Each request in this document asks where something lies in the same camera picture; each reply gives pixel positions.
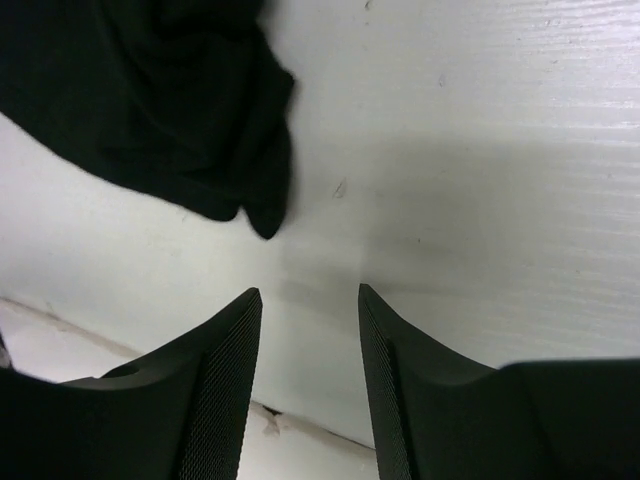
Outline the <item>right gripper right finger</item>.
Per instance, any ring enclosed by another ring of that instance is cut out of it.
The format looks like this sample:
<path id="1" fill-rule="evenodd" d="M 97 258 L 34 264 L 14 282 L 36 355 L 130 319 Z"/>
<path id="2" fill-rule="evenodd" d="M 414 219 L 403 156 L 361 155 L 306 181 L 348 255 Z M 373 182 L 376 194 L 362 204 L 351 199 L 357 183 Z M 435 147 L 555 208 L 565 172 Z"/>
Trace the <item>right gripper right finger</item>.
<path id="1" fill-rule="evenodd" d="M 635 479 L 637 359 L 494 369 L 358 293 L 361 351 L 383 479 Z"/>

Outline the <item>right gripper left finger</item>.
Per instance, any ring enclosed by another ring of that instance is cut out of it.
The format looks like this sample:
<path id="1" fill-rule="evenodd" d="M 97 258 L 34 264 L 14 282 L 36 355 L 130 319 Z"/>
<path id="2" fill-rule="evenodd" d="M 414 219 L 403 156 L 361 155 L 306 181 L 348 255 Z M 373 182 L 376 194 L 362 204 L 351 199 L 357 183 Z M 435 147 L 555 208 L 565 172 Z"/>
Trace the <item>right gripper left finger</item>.
<path id="1" fill-rule="evenodd" d="M 5 479 L 233 479 L 259 350 L 262 300 L 210 320 L 99 378 L 1 372 Z"/>

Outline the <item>black tank top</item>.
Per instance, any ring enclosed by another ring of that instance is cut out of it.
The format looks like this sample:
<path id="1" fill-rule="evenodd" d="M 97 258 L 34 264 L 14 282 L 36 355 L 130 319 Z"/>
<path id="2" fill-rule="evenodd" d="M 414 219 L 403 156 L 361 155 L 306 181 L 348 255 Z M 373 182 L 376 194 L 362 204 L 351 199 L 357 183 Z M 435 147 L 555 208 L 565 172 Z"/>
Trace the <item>black tank top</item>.
<path id="1" fill-rule="evenodd" d="M 5 1 L 1 111 L 64 160 L 214 221 L 282 226 L 292 74 L 260 1 Z"/>

